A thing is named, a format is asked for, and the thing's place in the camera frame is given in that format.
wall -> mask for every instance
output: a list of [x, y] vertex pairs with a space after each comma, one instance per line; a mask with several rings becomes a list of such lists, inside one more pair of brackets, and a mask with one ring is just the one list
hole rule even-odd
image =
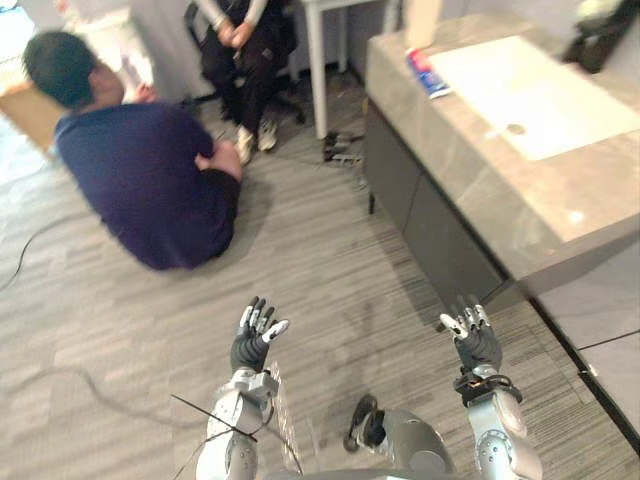
[[[441, 18], [496, 9], [511, 10], [569, 42], [574, 35], [576, 7], [581, 0], [443, 0]], [[351, 7], [349, 11], [349, 60], [364, 78], [367, 40], [382, 28], [384, 2]], [[606, 70], [640, 85], [640, 20], [631, 29], [609, 59]]]
[[[201, 79], [199, 55], [183, 25], [182, 15], [190, 0], [73, 0], [79, 14], [91, 18], [112, 9], [130, 6], [149, 53], [160, 72], [159, 90], [170, 100], [185, 95], [197, 97], [211, 93], [211, 87]], [[23, 8], [39, 30], [60, 28], [62, 19], [53, 8], [53, 0], [21, 0]], [[306, 22], [300, 8], [296, 12], [298, 26], [299, 68], [308, 68]], [[337, 15], [324, 15], [325, 51], [327, 62], [337, 60]]]

navy blue shirt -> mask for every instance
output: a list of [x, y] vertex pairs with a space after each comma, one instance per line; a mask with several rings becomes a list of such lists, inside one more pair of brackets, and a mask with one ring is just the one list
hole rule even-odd
[[194, 268], [233, 235], [222, 192], [194, 164], [211, 136], [186, 112], [128, 104], [60, 120], [60, 156], [111, 233], [157, 270]]

short hair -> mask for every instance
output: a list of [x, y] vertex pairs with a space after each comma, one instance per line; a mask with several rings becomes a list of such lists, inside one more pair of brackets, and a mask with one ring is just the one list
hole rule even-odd
[[94, 101], [89, 74], [96, 57], [75, 35], [62, 31], [35, 35], [22, 62], [33, 83], [64, 107], [75, 110]]

white sneaker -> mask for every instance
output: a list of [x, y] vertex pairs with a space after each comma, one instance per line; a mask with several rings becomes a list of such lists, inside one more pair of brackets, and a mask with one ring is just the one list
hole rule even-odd
[[276, 122], [271, 120], [261, 120], [260, 128], [258, 130], [258, 150], [265, 152], [275, 147], [278, 139], [276, 138], [276, 131], [278, 126]]
[[251, 161], [253, 155], [253, 134], [242, 125], [238, 128], [238, 141], [236, 151], [240, 157], [240, 165], [246, 165]]

man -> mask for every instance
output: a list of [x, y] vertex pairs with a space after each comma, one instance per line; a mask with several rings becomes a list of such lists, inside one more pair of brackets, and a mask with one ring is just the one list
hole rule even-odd
[[56, 127], [60, 157], [140, 262], [191, 269], [227, 249], [242, 180], [233, 144], [214, 146], [187, 113], [149, 103], [150, 88], [139, 89], [142, 103], [123, 105], [120, 79], [69, 33], [36, 35], [23, 62], [35, 85], [70, 110]]
[[[202, 45], [202, 74], [222, 95], [227, 118], [238, 127], [242, 164], [256, 146], [276, 143], [273, 122], [262, 121], [278, 69], [288, 56], [280, 0], [196, 0], [212, 28]], [[238, 67], [245, 83], [235, 85]]]

